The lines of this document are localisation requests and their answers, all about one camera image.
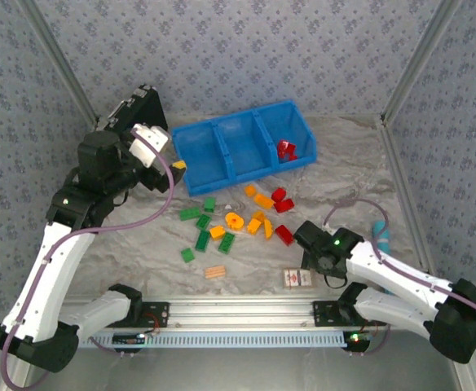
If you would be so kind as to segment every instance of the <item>toy block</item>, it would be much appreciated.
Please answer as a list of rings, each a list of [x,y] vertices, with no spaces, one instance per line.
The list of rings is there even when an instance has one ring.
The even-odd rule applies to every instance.
[[[253,213],[252,218],[259,220],[261,223],[265,221],[265,214],[261,210],[257,210]]]
[[[260,226],[262,226],[262,222],[253,218],[247,225],[247,232],[249,232],[251,235],[256,235],[256,232],[258,232]]]
[[[265,239],[270,239],[272,236],[272,223],[270,220],[265,219],[263,222],[263,226],[265,228]]]
[[[271,200],[270,198],[265,197],[263,194],[258,193],[257,195],[254,196],[254,202],[258,205],[260,205],[264,209],[270,209],[272,208],[272,205],[274,205],[274,201]]]
[[[196,240],[195,250],[205,253],[208,242],[209,242],[209,232],[201,231],[200,234],[198,235],[198,239]]]
[[[287,244],[288,246],[293,243],[293,234],[291,234],[287,227],[283,224],[276,228],[274,232],[280,237],[281,241]]]
[[[192,253],[192,250],[190,248],[185,248],[180,252],[182,254],[182,259],[184,262],[189,263],[193,259],[195,259],[195,254]]]
[[[283,187],[278,187],[271,194],[271,199],[274,202],[280,202],[282,201],[283,198],[285,198],[286,195],[287,195],[287,191]]]
[[[224,277],[225,276],[225,266],[215,266],[215,267],[208,267],[205,269],[205,277],[207,279],[215,279],[217,277]]]
[[[292,156],[296,151],[296,145],[289,143],[287,140],[280,140],[276,148],[278,151],[278,157],[284,159],[286,155]]]
[[[195,208],[182,209],[180,211],[180,220],[185,222],[186,220],[199,218],[200,215],[201,215],[200,208],[198,208],[197,206]]]
[[[223,236],[222,242],[218,246],[218,251],[224,254],[228,254],[231,250],[232,243],[235,241],[235,236],[226,232]]]
[[[183,161],[183,160],[175,161],[175,162],[172,164],[172,166],[175,167],[176,169],[186,169],[186,168],[187,168],[186,162]]]
[[[206,214],[202,214],[198,221],[196,222],[196,228],[199,230],[205,230],[209,223],[211,222],[211,217],[207,216]]]
[[[223,229],[223,226],[214,226],[209,230],[209,233],[211,234],[211,238],[213,238],[213,240],[218,240],[225,235],[225,230]]]
[[[234,212],[230,212],[225,215],[225,222],[234,231],[239,231],[244,227],[244,219],[241,216],[238,216]]]
[[[204,211],[214,213],[214,207],[216,206],[216,198],[209,197],[205,199]]]
[[[245,191],[245,194],[248,196],[248,197],[252,197],[254,196],[257,192],[256,192],[256,187],[254,187],[253,185],[247,185],[245,188],[244,188],[244,191]]]
[[[274,204],[274,208],[278,213],[287,212],[288,210],[294,208],[294,202],[290,198],[288,198],[287,200],[276,202]]]

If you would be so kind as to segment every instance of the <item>orange lego brick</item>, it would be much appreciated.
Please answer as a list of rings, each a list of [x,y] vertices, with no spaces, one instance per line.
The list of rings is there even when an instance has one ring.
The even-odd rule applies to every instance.
[[[260,226],[262,226],[262,222],[254,218],[247,225],[247,232],[249,232],[251,235],[256,235],[256,232],[258,232]]]
[[[265,221],[263,222],[263,226],[265,228],[265,239],[270,239],[273,232],[271,221],[265,219]]]
[[[258,193],[257,195],[254,196],[254,202],[258,205],[260,205],[264,209],[270,209],[272,208],[272,205],[274,205],[274,201],[271,200],[269,197],[265,197],[263,194]]]
[[[261,223],[265,221],[265,214],[261,210],[257,210],[253,213],[252,218],[259,220]]]
[[[225,230],[223,229],[223,226],[215,226],[209,230],[209,233],[211,234],[211,238],[213,238],[213,240],[218,240],[225,235]]]
[[[230,212],[225,215],[225,222],[234,231],[239,231],[244,227],[245,221],[241,216],[238,216],[234,212]]]
[[[254,187],[253,185],[247,185],[245,188],[244,188],[244,191],[245,191],[245,194],[248,196],[248,197],[252,197],[256,194],[256,187]]]

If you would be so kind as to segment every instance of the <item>gray marble surface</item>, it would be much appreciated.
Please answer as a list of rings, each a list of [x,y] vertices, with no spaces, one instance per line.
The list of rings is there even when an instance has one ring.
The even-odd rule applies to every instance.
[[[198,121],[200,118],[170,119],[172,126]],[[386,157],[378,139],[376,117],[344,118],[338,116],[307,117],[318,143],[318,160],[304,169],[277,174],[254,184],[270,195],[277,187],[285,187],[296,207],[283,214],[274,209],[267,212],[274,226],[285,224],[294,232],[305,220],[321,225],[335,200],[363,196],[380,203],[390,215],[390,246],[392,255],[411,266],[420,267],[412,253],[409,234],[404,225],[394,184],[387,169]],[[173,161],[174,153],[166,153]],[[243,191],[244,185],[217,191],[211,226],[223,224],[231,210],[247,219],[258,210]],[[286,247],[273,235],[265,240],[261,230],[256,236],[245,230],[237,233],[229,255],[218,252],[211,242],[206,253],[194,252],[196,259],[185,264],[180,256],[184,248],[194,248],[198,230],[196,220],[179,221],[179,210],[203,205],[205,196],[190,198],[180,183],[169,209],[154,222],[129,231],[99,235],[82,259],[68,293],[98,296],[114,283],[125,283],[144,295],[219,294],[301,294],[309,291],[288,291],[283,288],[282,269],[299,267],[302,249],[293,244]],[[138,185],[124,206],[113,212],[104,225],[126,224],[140,220],[156,211],[165,195],[150,192]],[[358,203],[341,209],[331,220],[331,227],[346,226],[370,237],[379,212],[370,205]],[[225,278],[207,280],[204,269],[225,265]],[[336,296],[338,291],[326,287],[316,276],[312,292]],[[341,281],[331,279],[331,283]]]

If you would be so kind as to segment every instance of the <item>white cable carrier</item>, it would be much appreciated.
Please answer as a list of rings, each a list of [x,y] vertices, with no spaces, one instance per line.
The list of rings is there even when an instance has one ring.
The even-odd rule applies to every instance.
[[[343,348],[343,332],[160,332],[146,336],[141,345],[113,344],[113,335],[130,332],[100,332],[93,338],[106,348]],[[96,348],[85,340],[79,348]]]

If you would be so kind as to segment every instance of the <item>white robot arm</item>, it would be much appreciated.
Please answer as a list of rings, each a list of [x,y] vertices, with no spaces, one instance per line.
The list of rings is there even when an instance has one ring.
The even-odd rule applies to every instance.
[[[134,125],[133,132],[159,152],[170,142],[170,136],[158,126]],[[72,170],[63,187],[55,193],[46,215],[48,223],[37,259],[19,299],[0,324],[0,349],[15,327],[9,353],[53,372],[69,363],[80,341],[117,321],[136,321],[142,312],[142,295],[118,284],[82,307],[80,312],[60,314],[78,263],[95,234],[81,233],[69,238],[50,261],[45,260],[46,255],[57,241],[72,231],[101,226],[114,209],[114,198],[137,183],[141,182],[149,190],[169,188],[168,178],[152,167],[155,155],[138,139],[131,140],[129,132],[87,134],[78,151],[79,167]],[[185,167],[172,165],[170,170],[176,184]],[[22,321],[17,322],[42,265],[45,266],[37,289]]]
[[[305,250],[302,268],[340,279],[348,272],[394,293],[351,283],[338,300],[347,322],[365,319],[396,325],[429,339],[451,360],[470,360],[476,349],[476,310],[444,292],[453,292],[476,305],[472,283],[436,278],[385,253],[380,260],[370,242],[346,228],[330,235],[307,221],[297,229],[294,239]]]

